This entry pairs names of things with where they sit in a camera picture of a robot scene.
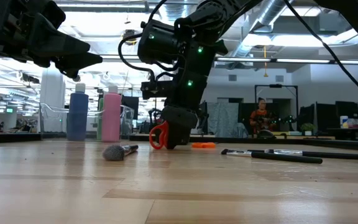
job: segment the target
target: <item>air duct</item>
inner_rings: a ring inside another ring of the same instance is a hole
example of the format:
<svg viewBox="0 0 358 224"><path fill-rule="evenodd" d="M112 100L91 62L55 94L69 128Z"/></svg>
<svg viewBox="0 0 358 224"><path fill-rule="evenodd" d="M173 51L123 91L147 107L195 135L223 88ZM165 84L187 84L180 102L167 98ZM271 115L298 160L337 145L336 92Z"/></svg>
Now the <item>air duct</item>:
<svg viewBox="0 0 358 224"><path fill-rule="evenodd" d="M265 0L262 3L258 22L264 26L273 25L286 8L287 5L283 0Z"/></svg>
<svg viewBox="0 0 358 224"><path fill-rule="evenodd" d="M187 4L164 4L160 8L163 21L173 22L178 18L190 15L193 5Z"/></svg>
<svg viewBox="0 0 358 224"><path fill-rule="evenodd" d="M268 27L268 31L272 31L273 23L287 8L287 5L283 0L264 0L259 11L259 16L247 16L245 24L243 26L243 37L242 43L232 52L230 57L245 57L254 47L246 42L246 37L252 29L264 29ZM238 63L229 63L227 69L232 70L238 67Z"/></svg>

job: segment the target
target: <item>desk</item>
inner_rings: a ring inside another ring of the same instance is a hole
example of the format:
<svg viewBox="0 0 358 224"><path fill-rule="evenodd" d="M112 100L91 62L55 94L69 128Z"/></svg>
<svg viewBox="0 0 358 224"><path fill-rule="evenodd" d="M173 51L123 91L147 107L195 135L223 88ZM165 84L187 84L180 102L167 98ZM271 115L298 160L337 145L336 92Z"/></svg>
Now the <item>desk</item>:
<svg viewBox="0 0 358 224"><path fill-rule="evenodd" d="M101 158L110 143L0 144L0 223L358 223L358 161L220 155L224 148L299 150L295 145L155 151L138 143L139 152L123 162Z"/></svg>
<svg viewBox="0 0 358 224"><path fill-rule="evenodd" d="M275 136L277 139L285 139L285 136ZM334 136L287 136L287 139L329 139L335 140Z"/></svg>
<svg viewBox="0 0 358 224"><path fill-rule="evenodd" d="M358 141L358 128L328 128L327 132L337 140Z"/></svg>
<svg viewBox="0 0 358 224"><path fill-rule="evenodd" d="M135 134L134 136L149 136L149 134ZM201 137L201 135L191 134L190 137ZM205 134L204 138L215 138L215 135Z"/></svg>

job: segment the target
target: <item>bottle cap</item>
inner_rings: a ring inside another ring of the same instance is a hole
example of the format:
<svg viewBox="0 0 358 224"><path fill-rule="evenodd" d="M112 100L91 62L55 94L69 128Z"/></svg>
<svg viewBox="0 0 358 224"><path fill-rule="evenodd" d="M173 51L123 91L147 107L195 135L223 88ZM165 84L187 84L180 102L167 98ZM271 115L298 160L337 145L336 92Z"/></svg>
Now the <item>bottle cap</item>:
<svg viewBox="0 0 358 224"><path fill-rule="evenodd" d="M84 93L85 92L85 83L77 83L77 84L75 84L75 91Z"/></svg>
<svg viewBox="0 0 358 224"><path fill-rule="evenodd" d="M118 93L118 86L116 85L109 86L109 93Z"/></svg>

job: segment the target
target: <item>cable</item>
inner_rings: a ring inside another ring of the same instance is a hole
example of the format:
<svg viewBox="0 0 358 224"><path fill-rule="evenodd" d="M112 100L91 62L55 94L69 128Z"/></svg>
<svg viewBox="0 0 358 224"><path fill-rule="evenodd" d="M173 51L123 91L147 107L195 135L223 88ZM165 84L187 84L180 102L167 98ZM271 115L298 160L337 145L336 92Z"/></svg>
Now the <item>cable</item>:
<svg viewBox="0 0 358 224"><path fill-rule="evenodd" d="M167 0L161 0L153 9L152 13L150 14L149 17L149 22L153 19L154 14L157 13L157 11L160 9L160 7L166 2Z"/></svg>
<svg viewBox="0 0 358 224"><path fill-rule="evenodd" d="M179 68L178 63L176 63L172 68L167 68L167 67L163 66L160 62L155 62L155 64L158 65L160 68L164 69L167 72L173 72L173 71L178 70L178 68Z"/></svg>
<svg viewBox="0 0 358 224"><path fill-rule="evenodd" d="M122 45L124 45L124 43L127 42L128 40L142 37L142 34L143 33L140 33L140 34L132 35L132 36L122 39L118 45L118 55L119 55L119 58L122 60L122 62L124 62L124 64L126 64L128 67L133 68L135 70L139 70L139 71L149 72L150 73L150 81L154 82L153 70L151 70L149 68L142 68L142 67L136 67L134 65L131 65L129 62L127 62L127 60L124 58L124 56L122 54Z"/></svg>
<svg viewBox="0 0 358 224"><path fill-rule="evenodd" d="M315 37L316 39L320 40L320 42L323 44L325 49L333 56L335 62L339 65L339 67L342 69L342 71L352 80L352 82L358 87L358 81L350 74L349 71L345 68L345 66L342 64L340 59L336 56L336 54L333 52L333 50L326 44L324 41L319 37L313 29L302 19L301 16L295 11L295 9L292 7L292 5L288 2L288 0L284 0L285 4L288 6L288 8L291 10L291 12L295 15L295 17L308 29L310 34Z"/></svg>
<svg viewBox="0 0 358 224"><path fill-rule="evenodd" d="M312 9L314 9L315 7L318 8L321 13L323 13L323 10L321 10L320 7L318 7L318 6L312 6L309 10L307 10L307 11L305 12L305 14L304 14L303 16L306 16L306 15L308 14L308 12L310 12L310 11L311 11Z"/></svg>
<svg viewBox="0 0 358 224"><path fill-rule="evenodd" d="M174 74L171 74L169 72L163 72L160 75L157 75L157 77L155 77L155 81L158 81L161 77L163 77L164 75L168 76L168 77L172 77L174 76Z"/></svg>

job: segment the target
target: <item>man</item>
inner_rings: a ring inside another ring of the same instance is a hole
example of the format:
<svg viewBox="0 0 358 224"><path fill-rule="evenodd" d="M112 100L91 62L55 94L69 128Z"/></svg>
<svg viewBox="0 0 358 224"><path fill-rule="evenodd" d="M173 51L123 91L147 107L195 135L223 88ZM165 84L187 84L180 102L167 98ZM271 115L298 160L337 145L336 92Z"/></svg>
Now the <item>man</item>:
<svg viewBox="0 0 358 224"><path fill-rule="evenodd" d="M264 129L273 131L275 124L270 124L272 118L269 118L270 113L266 110L266 101L263 98L258 99L258 107L259 109L252 112L249 119L250 125L254 128L254 134Z"/></svg>

